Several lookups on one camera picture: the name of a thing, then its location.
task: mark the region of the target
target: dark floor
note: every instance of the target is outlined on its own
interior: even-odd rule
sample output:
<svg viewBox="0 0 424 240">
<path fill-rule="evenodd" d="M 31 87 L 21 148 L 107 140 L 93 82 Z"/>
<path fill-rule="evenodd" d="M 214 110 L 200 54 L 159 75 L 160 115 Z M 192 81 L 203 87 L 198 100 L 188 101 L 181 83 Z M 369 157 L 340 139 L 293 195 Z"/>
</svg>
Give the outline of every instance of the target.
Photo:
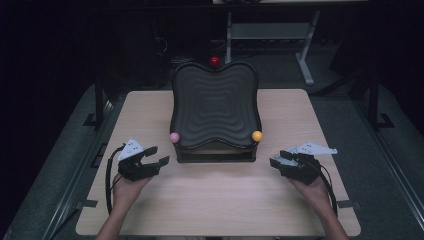
<svg viewBox="0 0 424 240">
<path fill-rule="evenodd" d="M 234 57 L 258 69 L 259 88 L 315 92 L 342 77 L 329 70 L 337 46 L 316 44 L 307 58 L 316 83 L 306 86 L 294 56 L 299 46 L 283 44 L 261 49 L 259 54 L 252 49 L 236 49 Z M 420 204 L 414 200 L 424 199 L 424 139 L 382 86 L 378 112 L 387 114 L 394 127 L 375 131 L 366 117 L 368 96 L 350 99 L 351 86 L 348 83 L 325 96 L 311 97 L 311 102 L 329 145 L 339 150 L 334 159 L 362 227 L 354 239 L 424 239 L 422 221 L 417 220 L 421 213 L 413 207 Z M 160 90 L 169 89 L 167 81 Z M 56 231 L 55 239 L 93 239 L 76 234 L 79 211 L 71 213 L 86 200 L 97 172 L 90 166 L 98 149 L 107 144 L 124 100 L 125 94 L 121 94 L 107 105 L 105 122 L 94 131 L 93 126 L 83 126 L 87 115 L 95 112 L 94 87 L 87 89 L 5 239 L 50 239 Z M 70 220 L 60 228 L 67 216 Z"/>
</svg>

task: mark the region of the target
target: red ball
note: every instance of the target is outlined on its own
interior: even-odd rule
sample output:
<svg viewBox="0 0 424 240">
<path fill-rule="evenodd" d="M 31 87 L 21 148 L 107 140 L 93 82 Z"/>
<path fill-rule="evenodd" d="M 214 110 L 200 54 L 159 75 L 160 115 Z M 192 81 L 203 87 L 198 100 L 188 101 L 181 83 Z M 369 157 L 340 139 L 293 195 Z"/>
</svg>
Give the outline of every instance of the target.
<svg viewBox="0 0 424 240">
<path fill-rule="evenodd" d="M 212 67 L 219 67 L 219 57 L 211 57 L 211 59 L 209 60 L 209 64 Z"/>
</svg>

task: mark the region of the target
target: curved black container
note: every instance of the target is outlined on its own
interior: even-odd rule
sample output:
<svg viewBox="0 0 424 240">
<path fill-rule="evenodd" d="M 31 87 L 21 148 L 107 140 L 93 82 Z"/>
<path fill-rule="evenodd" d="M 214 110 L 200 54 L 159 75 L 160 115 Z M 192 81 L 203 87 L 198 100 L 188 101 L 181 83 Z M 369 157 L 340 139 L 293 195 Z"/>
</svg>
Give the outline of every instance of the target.
<svg viewBox="0 0 424 240">
<path fill-rule="evenodd" d="M 197 63 L 180 65 L 172 76 L 174 111 L 170 132 L 177 160 L 188 162 L 253 162 L 262 131 L 256 95 L 256 70 L 245 62 L 218 69 Z"/>
</svg>

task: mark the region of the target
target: forearm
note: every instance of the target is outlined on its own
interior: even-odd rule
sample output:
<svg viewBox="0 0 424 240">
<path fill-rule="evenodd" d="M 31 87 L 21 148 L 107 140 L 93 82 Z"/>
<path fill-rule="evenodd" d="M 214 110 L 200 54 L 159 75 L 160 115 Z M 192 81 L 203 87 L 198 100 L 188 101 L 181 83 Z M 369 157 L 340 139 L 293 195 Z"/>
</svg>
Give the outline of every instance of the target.
<svg viewBox="0 0 424 240">
<path fill-rule="evenodd" d="M 315 212 L 324 228 L 325 236 L 329 240 L 349 239 L 331 207 L 315 209 Z"/>
<path fill-rule="evenodd" d="M 103 224 L 99 233 L 97 234 L 97 240 L 115 240 L 118 239 L 119 231 L 121 230 L 122 224 L 127 215 L 126 211 L 113 211 L 109 215 L 106 222 Z"/>
</svg>

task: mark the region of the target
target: orange ball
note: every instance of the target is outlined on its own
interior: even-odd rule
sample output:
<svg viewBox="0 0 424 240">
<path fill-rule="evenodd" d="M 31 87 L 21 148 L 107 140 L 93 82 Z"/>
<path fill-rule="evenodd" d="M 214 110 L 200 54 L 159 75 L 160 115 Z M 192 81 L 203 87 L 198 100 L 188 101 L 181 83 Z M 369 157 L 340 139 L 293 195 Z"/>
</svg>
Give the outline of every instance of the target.
<svg viewBox="0 0 424 240">
<path fill-rule="evenodd" d="M 263 137 L 263 135 L 262 135 L 262 132 L 260 132 L 260 131 L 254 131 L 252 133 L 252 139 L 255 142 L 260 142 L 262 140 L 262 137 Z"/>
</svg>

